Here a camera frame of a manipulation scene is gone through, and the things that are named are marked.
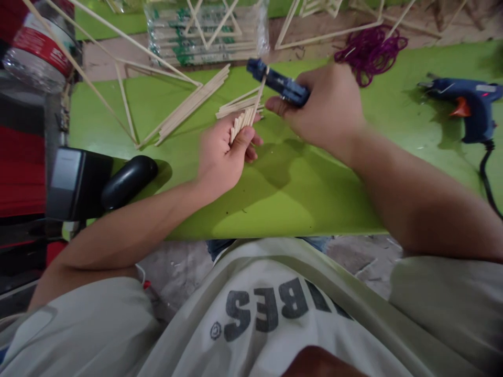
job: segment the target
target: blue glue gun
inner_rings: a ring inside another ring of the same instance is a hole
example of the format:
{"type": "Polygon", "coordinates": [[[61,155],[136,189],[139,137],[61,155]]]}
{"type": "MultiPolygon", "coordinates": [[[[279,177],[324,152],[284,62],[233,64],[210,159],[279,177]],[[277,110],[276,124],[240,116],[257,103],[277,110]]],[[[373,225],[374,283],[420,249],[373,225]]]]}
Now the blue glue gun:
{"type": "Polygon", "coordinates": [[[464,79],[442,79],[428,73],[431,82],[419,83],[427,88],[427,94],[450,102],[457,101],[452,116],[464,118],[464,143],[479,143],[491,140],[496,124],[493,120],[492,103],[503,96],[498,84],[464,79]]]}
{"type": "Polygon", "coordinates": [[[284,101],[296,107],[302,107],[309,99],[309,90],[297,84],[289,77],[285,77],[269,68],[262,62],[262,59],[248,59],[246,70],[250,72],[255,80],[262,81],[266,77],[266,85],[279,93],[284,101]]]}

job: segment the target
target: white t-shirt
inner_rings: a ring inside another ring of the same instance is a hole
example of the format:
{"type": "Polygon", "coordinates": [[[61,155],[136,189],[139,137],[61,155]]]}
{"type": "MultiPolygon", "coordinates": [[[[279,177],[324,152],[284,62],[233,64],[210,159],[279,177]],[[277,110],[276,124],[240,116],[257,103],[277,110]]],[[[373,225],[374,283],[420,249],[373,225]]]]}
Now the white t-shirt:
{"type": "Polygon", "coordinates": [[[475,376],[503,358],[503,267],[401,260],[386,302],[294,238],[234,243],[166,329],[141,284],[69,292],[18,328],[4,376],[277,376],[318,345],[371,376],[475,376]]]}

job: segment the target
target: plastic water bottle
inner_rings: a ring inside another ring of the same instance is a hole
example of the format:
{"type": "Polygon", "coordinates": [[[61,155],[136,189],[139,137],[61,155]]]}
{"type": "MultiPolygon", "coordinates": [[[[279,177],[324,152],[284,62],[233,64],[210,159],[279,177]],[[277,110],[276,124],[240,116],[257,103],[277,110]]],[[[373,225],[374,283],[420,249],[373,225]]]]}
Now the plastic water bottle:
{"type": "MultiPolygon", "coordinates": [[[[53,2],[73,17],[73,4],[66,0],[53,2]]],[[[66,49],[72,52],[75,48],[73,25],[43,0],[35,4],[35,7],[52,32],[66,49]]],[[[32,13],[26,16],[12,47],[4,56],[3,63],[5,69],[16,78],[50,94],[63,90],[72,70],[70,61],[32,13]]]]}

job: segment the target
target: jeans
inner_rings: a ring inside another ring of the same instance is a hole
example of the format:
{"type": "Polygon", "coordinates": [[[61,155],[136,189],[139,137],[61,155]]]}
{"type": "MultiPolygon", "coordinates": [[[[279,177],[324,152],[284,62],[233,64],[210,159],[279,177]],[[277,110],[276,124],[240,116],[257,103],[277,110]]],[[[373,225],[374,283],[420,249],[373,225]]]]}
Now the jeans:
{"type": "MultiPolygon", "coordinates": [[[[326,245],[332,239],[332,237],[296,237],[306,241],[316,250],[321,251],[326,254],[326,245]]],[[[216,257],[220,255],[224,249],[228,248],[234,243],[236,239],[222,239],[222,240],[208,240],[206,244],[208,245],[208,253],[210,253],[211,260],[214,262],[216,257]]]]}

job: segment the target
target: glue gun cord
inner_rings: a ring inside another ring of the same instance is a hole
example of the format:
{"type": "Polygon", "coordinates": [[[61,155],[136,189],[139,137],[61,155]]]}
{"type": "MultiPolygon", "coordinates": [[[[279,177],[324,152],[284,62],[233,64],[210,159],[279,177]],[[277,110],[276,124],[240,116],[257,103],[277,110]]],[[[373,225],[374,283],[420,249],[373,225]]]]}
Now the glue gun cord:
{"type": "Polygon", "coordinates": [[[499,216],[499,218],[503,220],[503,215],[498,210],[496,202],[494,201],[493,192],[491,191],[491,184],[489,183],[489,179],[487,178],[486,174],[487,160],[489,159],[489,156],[491,156],[491,153],[495,148],[494,141],[491,139],[488,141],[484,141],[483,144],[486,147],[486,154],[484,155],[484,158],[482,158],[482,161],[480,162],[480,178],[482,179],[482,183],[484,184],[484,188],[486,189],[487,201],[489,202],[490,206],[494,209],[496,214],[499,216]]]}

